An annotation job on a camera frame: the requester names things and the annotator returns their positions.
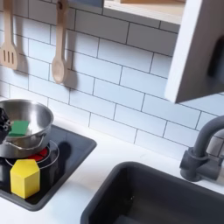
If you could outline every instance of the cabinet door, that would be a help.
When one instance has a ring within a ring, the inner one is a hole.
[[[68,0],[70,3],[80,3],[80,4],[88,4],[94,7],[100,7],[103,6],[103,0]]]
[[[224,82],[221,81],[224,80],[224,73],[221,75],[224,60],[218,74],[215,69],[211,70],[214,49],[217,50],[217,41],[223,35],[224,0],[186,1],[165,90],[166,99],[183,102],[224,92]]]

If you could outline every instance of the white countertop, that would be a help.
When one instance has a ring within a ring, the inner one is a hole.
[[[0,198],[1,223],[79,224],[81,214],[88,202],[110,171],[121,162],[136,161],[181,178],[178,160],[131,143],[125,143],[58,117],[54,118],[54,124],[94,139],[97,142],[96,148],[43,209],[30,212]],[[197,184],[224,194],[222,176],[216,183],[203,179]]]

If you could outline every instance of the green sponge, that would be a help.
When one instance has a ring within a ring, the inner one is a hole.
[[[9,137],[23,137],[28,129],[29,122],[27,121],[14,121],[11,125]]]

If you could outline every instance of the black stovetop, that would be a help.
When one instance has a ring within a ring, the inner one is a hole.
[[[56,126],[52,126],[50,139],[47,152],[37,155],[40,157],[37,162],[40,168],[40,191],[28,199],[11,193],[10,170],[15,160],[0,157],[0,197],[28,210],[38,211],[96,146],[94,140]]]

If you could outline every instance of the stove burner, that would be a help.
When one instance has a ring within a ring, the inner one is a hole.
[[[54,164],[60,155],[60,149],[58,145],[50,140],[49,144],[41,152],[36,155],[28,157],[29,159],[35,159],[40,170]],[[5,159],[6,163],[13,166],[16,163],[16,159]]]
[[[43,161],[44,159],[47,159],[49,157],[50,153],[49,153],[49,147],[46,146],[46,148],[44,148],[42,151],[40,151],[39,153],[28,157],[29,159],[34,159],[37,164],[41,161]]]

